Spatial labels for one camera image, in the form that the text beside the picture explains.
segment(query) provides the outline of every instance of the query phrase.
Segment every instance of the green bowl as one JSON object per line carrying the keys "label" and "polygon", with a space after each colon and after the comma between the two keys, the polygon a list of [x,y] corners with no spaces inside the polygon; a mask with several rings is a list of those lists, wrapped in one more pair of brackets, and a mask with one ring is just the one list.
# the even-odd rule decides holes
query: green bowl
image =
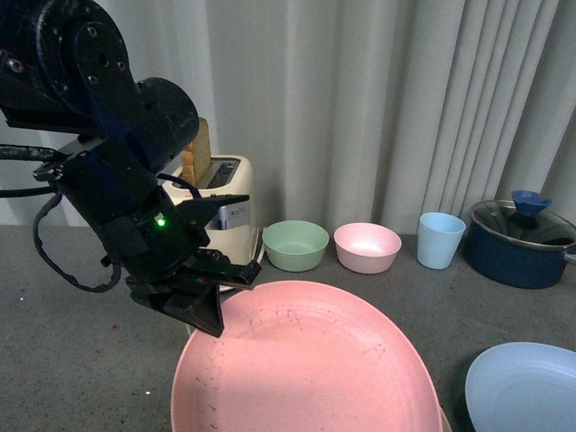
{"label": "green bowl", "polygon": [[264,230],[262,240],[270,262],[287,272],[305,272],[324,256],[330,236],[305,220],[285,220]]}

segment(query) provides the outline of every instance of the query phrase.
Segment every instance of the large pink plate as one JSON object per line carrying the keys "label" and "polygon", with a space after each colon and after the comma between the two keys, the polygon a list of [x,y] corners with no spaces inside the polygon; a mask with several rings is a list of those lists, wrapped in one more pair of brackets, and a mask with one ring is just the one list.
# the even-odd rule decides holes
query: large pink plate
{"label": "large pink plate", "polygon": [[381,312],[321,283],[257,286],[195,331],[176,368],[175,432],[441,432],[418,353]]}

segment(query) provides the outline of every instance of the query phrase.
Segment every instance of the screw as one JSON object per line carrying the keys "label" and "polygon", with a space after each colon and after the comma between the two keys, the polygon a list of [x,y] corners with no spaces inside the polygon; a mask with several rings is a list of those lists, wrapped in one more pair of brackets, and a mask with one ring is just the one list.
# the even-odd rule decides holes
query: screw
{"label": "screw", "polygon": [[15,74],[21,74],[24,71],[22,62],[15,58],[8,59],[8,66]]}

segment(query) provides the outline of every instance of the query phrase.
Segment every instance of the light blue cup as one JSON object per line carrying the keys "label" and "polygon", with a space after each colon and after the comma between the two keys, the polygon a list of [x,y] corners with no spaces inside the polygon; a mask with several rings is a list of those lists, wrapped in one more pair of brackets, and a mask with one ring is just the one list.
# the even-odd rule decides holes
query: light blue cup
{"label": "light blue cup", "polygon": [[451,214],[431,212],[420,216],[418,225],[418,261],[428,268],[447,268],[466,224]]}

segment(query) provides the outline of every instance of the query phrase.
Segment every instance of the navy blue pot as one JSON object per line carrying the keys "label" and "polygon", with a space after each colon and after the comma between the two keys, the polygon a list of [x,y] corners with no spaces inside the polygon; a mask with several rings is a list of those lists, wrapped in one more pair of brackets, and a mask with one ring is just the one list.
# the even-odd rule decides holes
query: navy blue pot
{"label": "navy blue pot", "polygon": [[479,202],[464,240],[464,259],[502,284],[539,289],[557,284],[567,254],[576,252],[576,227],[543,211],[526,218],[505,201]]}
{"label": "navy blue pot", "polygon": [[565,252],[520,246],[475,222],[463,245],[464,258],[479,273],[502,284],[531,289],[547,288],[560,281],[566,267]]}

